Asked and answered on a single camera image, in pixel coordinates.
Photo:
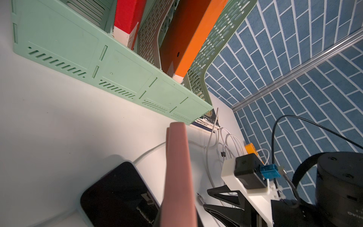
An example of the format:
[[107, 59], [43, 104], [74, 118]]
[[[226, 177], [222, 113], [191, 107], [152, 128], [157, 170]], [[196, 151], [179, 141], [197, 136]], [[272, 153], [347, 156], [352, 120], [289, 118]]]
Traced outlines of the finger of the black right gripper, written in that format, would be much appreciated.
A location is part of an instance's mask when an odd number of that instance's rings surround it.
[[242, 209], [209, 204], [204, 204], [203, 208], [206, 212], [222, 222], [226, 227], [250, 226], [250, 218], [248, 217], [247, 212]]
[[236, 207], [244, 207], [245, 197], [240, 191], [231, 191], [227, 185], [208, 189], [209, 196]]

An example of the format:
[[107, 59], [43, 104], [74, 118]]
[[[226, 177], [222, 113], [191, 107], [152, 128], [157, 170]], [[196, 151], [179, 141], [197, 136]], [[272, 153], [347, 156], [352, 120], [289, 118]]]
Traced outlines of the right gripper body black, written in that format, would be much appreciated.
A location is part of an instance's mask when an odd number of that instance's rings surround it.
[[[272, 202], [273, 227], [319, 227], [320, 215], [317, 214], [315, 206], [302, 201], [298, 208], [291, 208], [292, 201], [286, 203], [282, 201]], [[268, 224], [261, 215], [245, 199], [244, 210], [250, 210], [250, 222], [252, 227], [266, 227]]]

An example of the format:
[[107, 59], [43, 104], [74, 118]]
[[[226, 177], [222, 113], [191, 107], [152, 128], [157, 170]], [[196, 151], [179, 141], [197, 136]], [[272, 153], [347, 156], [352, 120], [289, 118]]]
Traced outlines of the pink case phone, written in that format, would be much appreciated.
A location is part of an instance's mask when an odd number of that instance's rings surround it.
[[194, 196], [186, 125], [174, 122], [166, 133], [166, 175], [160, 226], [196, 227]]

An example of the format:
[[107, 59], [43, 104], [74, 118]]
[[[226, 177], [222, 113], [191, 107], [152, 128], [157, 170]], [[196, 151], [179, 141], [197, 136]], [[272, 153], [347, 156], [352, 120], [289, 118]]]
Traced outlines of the white case phone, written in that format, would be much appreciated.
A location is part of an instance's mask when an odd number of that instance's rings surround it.
[[102, 176], [79, 199], [90, 227], [158, 227], [160, 205], [130, 161]]

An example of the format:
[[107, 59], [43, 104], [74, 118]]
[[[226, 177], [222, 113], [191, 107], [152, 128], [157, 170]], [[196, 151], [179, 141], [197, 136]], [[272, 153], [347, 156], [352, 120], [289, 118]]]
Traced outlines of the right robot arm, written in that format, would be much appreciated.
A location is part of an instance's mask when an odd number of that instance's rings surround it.
[[[305, 202], [297, 187], [317, 167], [315, 203]], [[292, 178], [255, 154], [226, 160], [224, 186], [208, 194], [227, 206], [204, 210], [227, 227], [360, 227], [363, 224], [363, 155], [324, 152], [307, 158]]]

